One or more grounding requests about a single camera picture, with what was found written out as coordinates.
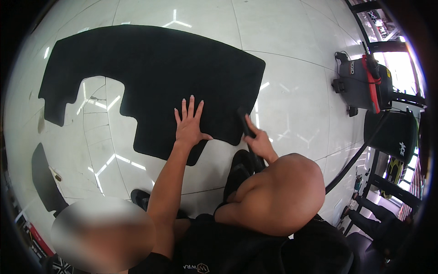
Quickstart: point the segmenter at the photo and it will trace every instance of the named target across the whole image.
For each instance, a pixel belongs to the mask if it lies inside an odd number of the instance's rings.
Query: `white tile floor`
[[[60,0],[24,42],[4,116],[13,187],[21,207],[32,203],[26,215],[49,245],[54,217],[38,197],[30,164],[39,142],[63,179],[59,187],[67,203],[102,193],[129,199],[135,188],[151,190],[165,163],[134,151],[137,121],[119,113],[124,85],[113,79],[84,79],[76,102],[66,106],[63,127],[41,118],[44,99],[38,92],[54,43],[87,28],[127,22],[206,36],[265,60],[251,118],[268,132],[279,155],[296,152],[315,160],[326,185],[362,145],[365,112],[348,117],[330,86],[335,51],[345,50],[353,59],[362,54],[362,34],[344,0]],[[211,213],[233,154],[245,147],[208,142],[198,163],[186,168],[182,208],[192,216]],[[355,165],[361,171],[370,166],[367,157]],[[334,225],[353,192],[355,166],[320,211]]]

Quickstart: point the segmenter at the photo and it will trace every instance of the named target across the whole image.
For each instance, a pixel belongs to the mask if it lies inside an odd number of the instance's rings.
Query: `black t-shirt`
[[[216,222],[191,225],[173,259],[151,253],[129,274],[339,273],[351,262],[345,237],[315,216],[294,239]]]

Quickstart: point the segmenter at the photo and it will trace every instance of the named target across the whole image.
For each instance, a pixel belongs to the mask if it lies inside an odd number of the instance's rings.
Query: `black hose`
[[[389,116],[389,111],[385,111],[382,117],[380,117],[379,123],[377,124],[371,137],[361,146],[359,151],[356,152],[356,154],[353,156],[353,158],[351,158],[350,162],[348,162],[348,164],[344,167],[344,169],[342,169],[342,171],[338,174],[338,176],[336,176],[336,178],[334,178],[333,181],[328,186],[325,187],[326,195],[342,180],[342,178],[344,178],[348,170],[350,170],[350,168],[354,165],[357,159],[359,159],[362,152],[365,150],[365,148],[367,148],[367,146],[369,146],[369,144],[374,139],[374,137],[376,136],[377,132],[380,130],[386,119],[388,119],[388,116]]]
[[[240,123],[242,124],[242,128],[244,131],[245,136],[250,136],[252,138],[255,138],[255,134],[254,132],[252,132],[245,120],[245,115],[247,113],[245,112],[245,110],[242,107],[239,107],[237,109],[237,116],[239,118]],[[263,159],[260,156],[257,156],[251,149],[250,146],[248,146],[248,150],[249,150],[249,155],[250,155],[250,159],[251,159],[251,163],[254,166],[254,172],[258,173],[261,172],[262,170],[264,170],[266,168],[265,166],[265,162],[263,161]]]

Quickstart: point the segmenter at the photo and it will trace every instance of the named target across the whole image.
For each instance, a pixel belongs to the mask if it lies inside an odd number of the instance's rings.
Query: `ridgid logo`
[[[198,271],[198,273],[202,273],[202,274],[206,274],[206,273],[210,272],[210,270],[208,269],[208,266],[204,263],[199,263],[198,265],[186,264],[183,267],[184,267],[184,269],[196,269]]]
[[[350,62],[350,74],[354,74],[354,61]]]
[[[401,142],[401,143],[399,143],[399,145],[400,145],[400,155],[405,156],[405,148],[406,148],[405,144],[403,144],[403,142]]]

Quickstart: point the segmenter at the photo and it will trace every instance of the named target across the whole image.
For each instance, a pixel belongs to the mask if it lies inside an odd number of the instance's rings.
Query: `floor mat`
[[[119,25],[96,28],[56,42],[39,91],[44,118],[64,124],[65,105],[74,103],[84,78],[102,75],[125,85],[120,113],[134,117],[134,150],[167,160],[175,141],[173,108],[195,95],[205,101],[200,128],[238,145],[243,129],[236,117],[250,113],[265,62],[202,36],[167,28]],[[196,145],[187,165],[197,162],[206,141]]]
[[[57,216],[68,206],[55,183],[41,143],[32,155],[32,181],[47,211],[55,210],[54,215]]]

